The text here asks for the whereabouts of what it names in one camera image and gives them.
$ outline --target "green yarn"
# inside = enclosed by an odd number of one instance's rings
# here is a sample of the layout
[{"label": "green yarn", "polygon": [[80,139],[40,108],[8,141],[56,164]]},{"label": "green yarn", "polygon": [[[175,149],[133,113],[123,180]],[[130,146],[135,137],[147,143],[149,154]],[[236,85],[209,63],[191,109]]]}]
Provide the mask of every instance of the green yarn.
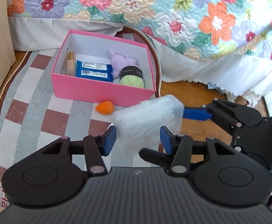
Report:
[{"label": "green yarn", "polygon": [[139,87],[139,88],[144,88],[144,81],[142,78],[135,76],[135,75],[127,75],[124,76],[120,80],[120,84],[126,85],[126,86],[131,86],[131,87]]}]

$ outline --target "orange egg-shaped object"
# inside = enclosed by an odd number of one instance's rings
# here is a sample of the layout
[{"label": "orange egg-shaped object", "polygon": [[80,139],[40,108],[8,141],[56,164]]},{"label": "orange egg-shaped object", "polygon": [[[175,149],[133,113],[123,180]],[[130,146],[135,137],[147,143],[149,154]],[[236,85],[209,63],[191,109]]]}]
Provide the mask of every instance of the orange egg-shaped object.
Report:
[{"label": "orange egg-shaped object", "polygon": [[104,101],[96,106],[96,111],[100,114],[112,114],[114,111],[114,104],[111,101]]}]

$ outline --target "ridged black surface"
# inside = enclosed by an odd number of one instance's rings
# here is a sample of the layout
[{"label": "ridged black surface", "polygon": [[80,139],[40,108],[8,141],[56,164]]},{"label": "ridged black surface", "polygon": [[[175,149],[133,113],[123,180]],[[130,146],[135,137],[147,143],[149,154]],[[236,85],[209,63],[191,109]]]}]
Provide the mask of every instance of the ridged black surface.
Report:
[{"label": "ridged black surface", "polygon": [[91,178],[62,205],[43,210],[11,206],[0,214],[0,224],[23,223],[269,224],[272,211],[265,205],[245,209],[213,205],[186,179],[170,177],[162,168],[113,167],[108,175]]}]

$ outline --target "blue wipes package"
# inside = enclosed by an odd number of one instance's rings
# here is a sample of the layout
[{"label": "blue wipes package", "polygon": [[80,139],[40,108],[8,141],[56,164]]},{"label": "blue wipes package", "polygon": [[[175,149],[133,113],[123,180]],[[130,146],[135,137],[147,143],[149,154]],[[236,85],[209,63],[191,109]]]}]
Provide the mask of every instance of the blue wipes package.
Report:
[{"label": "blue wipes package", "polygon": [[112,66],[77,60],[76,77],[113,82]]}]

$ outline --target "white bed skirt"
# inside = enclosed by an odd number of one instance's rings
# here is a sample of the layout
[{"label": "white bed skirt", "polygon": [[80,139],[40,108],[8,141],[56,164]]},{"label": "white bed skirt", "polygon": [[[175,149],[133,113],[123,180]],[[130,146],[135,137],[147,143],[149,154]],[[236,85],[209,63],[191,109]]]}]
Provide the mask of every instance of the white bed skirt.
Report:
[{"label": "white bed skirt", "polygon": [[[14,50],[34,51],[59,48],[69,29],[114,36],[120,24],[74,20],[9,17]],[[232,53],[216,60],[195,61],[152,39],[160,59],[162,80],[211,83],[232,94],[243,96],[255,106],[261,95],[272,89],[272,61]]]}]

